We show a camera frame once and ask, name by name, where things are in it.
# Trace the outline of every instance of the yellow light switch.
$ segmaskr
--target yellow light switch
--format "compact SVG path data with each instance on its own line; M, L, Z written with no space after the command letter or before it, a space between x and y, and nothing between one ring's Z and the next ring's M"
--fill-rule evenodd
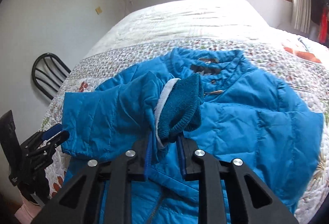
M100 6L98 6L96 8L96 12L97 12L98 15L102 13L102 10L101 10L101 7Z

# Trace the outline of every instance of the bed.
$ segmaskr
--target bed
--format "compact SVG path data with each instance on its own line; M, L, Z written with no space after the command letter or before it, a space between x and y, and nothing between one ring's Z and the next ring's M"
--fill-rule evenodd
M257 67L284 79L325 123L319 165L295 216L308 223L329 192L329 51L301 36L268 26L245 0L184 0L131 13L114 26L76 65L53 99L42 123L61 122L65 92L92 92L123 69L174 47L242 49ZM65 178L70 157L57 148L46 169L50 196Z

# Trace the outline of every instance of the chair backrest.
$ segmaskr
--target chair backrest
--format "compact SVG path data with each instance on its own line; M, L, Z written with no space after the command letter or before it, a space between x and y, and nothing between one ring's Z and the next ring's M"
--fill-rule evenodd
M35 86L49 99L59 91L61 84L71 73L71 70L53 53L44 53L34 62L32 80Z

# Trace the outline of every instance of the blue jacket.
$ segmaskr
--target blue jacket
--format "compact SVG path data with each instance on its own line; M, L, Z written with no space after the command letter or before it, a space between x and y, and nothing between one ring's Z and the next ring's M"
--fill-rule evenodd
M81 167L80 159L112 160L154 129L152 110L164 84L195 73L192 65L219 69L201 76L203 88L225 92L205 96L200 128L184 136L220 160L241 158L293 212L317 166L323 116L239 50L176 48L122 71L94 93L66 93L63 126L70 138L62 149L74 157L68 175ZM182 180L175 144L152 165L149 179L132 185L133 223L197 223L198 183Z

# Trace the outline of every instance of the metal bolt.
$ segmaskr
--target metal bolt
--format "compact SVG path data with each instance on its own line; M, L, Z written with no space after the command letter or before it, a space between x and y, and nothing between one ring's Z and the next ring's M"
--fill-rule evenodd
M233 164L241 166L243 164L243 161L240 158L236 158L233 160Z
M136 152L134 150L128 150L126 152L126 156L128 156L128 157L133 157L133 156L135 156L135 154L136 154Z
M90 167L95 167L95 166L97 166L97 164L98 164L98 162L95 159L91 159L88 161L88 166L90 166Z
M205 155L205 152L204 152L204 150L196 150L195 152L194 152L194 154L196 155L196 156L204 156Z

